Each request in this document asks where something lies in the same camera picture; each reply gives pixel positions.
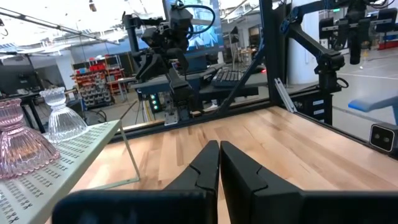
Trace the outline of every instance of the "perforated tray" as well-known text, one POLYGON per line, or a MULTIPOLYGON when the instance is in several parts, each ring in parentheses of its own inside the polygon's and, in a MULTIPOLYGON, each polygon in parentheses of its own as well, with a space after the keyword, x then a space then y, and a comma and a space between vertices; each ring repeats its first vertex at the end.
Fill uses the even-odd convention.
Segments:
POLYGON ((45 223, 54 205, 79 181, 121 125, 110 121, 57 144, 61 157, 31 174, 0 181, 0 224, 45 223))

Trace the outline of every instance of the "metal frame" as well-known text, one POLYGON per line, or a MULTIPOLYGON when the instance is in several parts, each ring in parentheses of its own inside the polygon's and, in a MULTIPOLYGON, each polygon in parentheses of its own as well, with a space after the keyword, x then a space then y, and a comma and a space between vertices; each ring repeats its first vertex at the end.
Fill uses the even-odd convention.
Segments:
MULTIPOLYGON (((145 136, 148 134, 160 133, 163 131, 169 131, 171 129, 182 128, 194 124, 200 124, 208 121, 212 121, 215 119, 221 119, 228 116, 234 116, 237 114, 248 113, 250 111, 261 110, 264 108, 268 108, 270 106, 281 106, 284 107, 283 101, 279 95, 278 89, 275 80, 282 79, 282 72, 278 69, 277 58, 274 57, 278 49, 278 46, 274 44, 279 35, 279 25, 276 24, 278 22, 276 18, 276 14, 273 13, 272 2, 271 1, 259 1, 259 7, 261 9, 261 22, 262 22, 262 39, 259 46, 259 50, 252 61, 252 64, 249 66, 248 70, 243 75, 242 79, 239 83, 233 88, 227 99, 224 100, 223 104, 216 111, 211 111, 209 113, 201 114, 198 117, 189 119, 188 121, 180 121, 175 125, 164 126, 163 122, 152 123, 145 126, 138 126, 137 128, 133 128, 127 131, 128 138, 137 138, 140 136, 145 136), (240 105, 231 105, 234 98, 238 95, 239 91, 241 91, 244 84, 247 82, 249 77, 254 71, 254 68, 260 64, 263 58, 266 58, 266 67, 267 67, 267 80, 268 80, 268 88, 269 88, 269 98, 261 99, 257 101, 252 101, 249 103, 241 103, 240 105)), ((307 88, 295 93, 291 93, 289 96, 291 100, 303 98, 303 97, 312 97, 312 96, 323 96, 325 94, 329 95, 333 92, 340 91, 341 88, 335 88, 330 91, 322 91, 319 86, 314 86, 311 88, 307 88)), ((346 133, 342 130, 336 129, 329 124, 322 123, 321 121, 316 120, 315 118, 309 117, 305 114, 292 110, 293 113, 308 119, 312 122, 315 122, 324 128, 329 129, 330 131, 341 134, 347 138, 350 138, 353 141, 356 141, 360 144, 368 146, 366 142, 362 139, 357 138, 349 133, 346 133)), ((112 139, 114 141, 120 141, 121 136, 119 134, 115 135, 112 139)))
POLYGON ((99 186, 99 187, 94 187, 94 188, 92 188, 93 190, 105 190, 105 189, 110 189, 110 188, 113 188, 113 187, 119 187, 119 186, 122 186, 122 185, 131 184, 131 183, 135 183, 135 182, 140 181, 139 169, 138 169, 138 166, 136 164, 136 160, 134 159, 134 156, 132 155, 129 141, 127 140, 126 133, 124 133, 123 127, 121 125, 120 125, 120 134, 121 134, 121 136, 123 138, 124 143, 126 144, 126 149, 129 152, 129 156, 130 156, 131 162, 132 162, 132 164, 134 166, 134 169, 136 170, 136 177, 135 178, 131 178, 131 179, 127 179, 127 180, 122 180, 122 181, 119 181, 119 182, 115 182, 115 183, 112 183, 112 184, 106 184, 106 185, 102 185, 102 186, 99 186))

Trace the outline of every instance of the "shelving unit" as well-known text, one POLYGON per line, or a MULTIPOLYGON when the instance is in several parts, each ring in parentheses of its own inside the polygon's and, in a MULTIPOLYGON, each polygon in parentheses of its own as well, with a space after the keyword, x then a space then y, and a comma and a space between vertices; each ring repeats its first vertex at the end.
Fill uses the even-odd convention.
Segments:
POLYGON ((75 70, 75 74, 71 77, 78 85, 79 93, 87 109, 114 104, 114 94, 121 91, 119 85, 114 81, 124 77, 124 69, 121 68, 119 56, 105 55, 103 58, 91 58, 84 64, 84 67, 86 68, 83 69, 83 72, 81 69, 75 70))
POLYGON ((0 223, 45 223, 51 216, 54 205, 69 194, 119 128, 136 170, 136 176, 96 189, 107 189, 139 181, 137 164, 121 121, 111 121, 88 128, 90 130, 84 135, 55 145, 61 157, 53 163, 31 174, 0 181, 0 223))
POLYGON ((398 31, 379 34, 379 50, 398 47, 398 31))

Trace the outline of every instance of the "pillar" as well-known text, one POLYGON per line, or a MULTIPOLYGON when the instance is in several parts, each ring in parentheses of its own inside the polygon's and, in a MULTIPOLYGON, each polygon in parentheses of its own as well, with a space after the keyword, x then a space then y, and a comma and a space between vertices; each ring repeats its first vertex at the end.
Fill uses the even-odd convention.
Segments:
POLYGON ((247 26, 244 26, 244 28, 240 29, 239 31, 242 33, 242 37, 243 37, 243 46, 241 45, 241 47, 246 48, 247 46, 250 45, 249 28, 247 26))
POLYGON ((72 79, 71 75, 74 74, 72 65, 74 64, 72 53, 70 50, 63 50, 62 56, 55 59, 58 69, 60 70, 63 83, 67 90, 71 90, 75 85, 75 81, 72 79))
MULTIPOLYGON (((314 0, 294 0, 293 6, 314 2, 314 0)), ((302 29, 317 42, 319 42, 319 12, 306 14, 301 23, 302 29)), ((318 75, 314 73, 317 66, 315 57, 294 39, 289 40, 287 61, 287 81, 289 84, 306 84, 318 81, 318 75)))
POLYGON ((218 52, 218 61, 217 61, 217 63, 224 63, 223 52, 218 52))
POLYGON ((394 1, 391 5, 388 6, 389 9, 391 8, 398 8, 398 1, 394 1))

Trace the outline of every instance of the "pink glass candle holder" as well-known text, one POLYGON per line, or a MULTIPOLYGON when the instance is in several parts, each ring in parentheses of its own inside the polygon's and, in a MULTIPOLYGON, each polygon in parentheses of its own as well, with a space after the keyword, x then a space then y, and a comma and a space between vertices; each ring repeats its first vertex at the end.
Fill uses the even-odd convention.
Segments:
POLYGON ((0 179, 46 166, 59 152, 37 131, 24 126, 21 99, 0 102, 0 179))

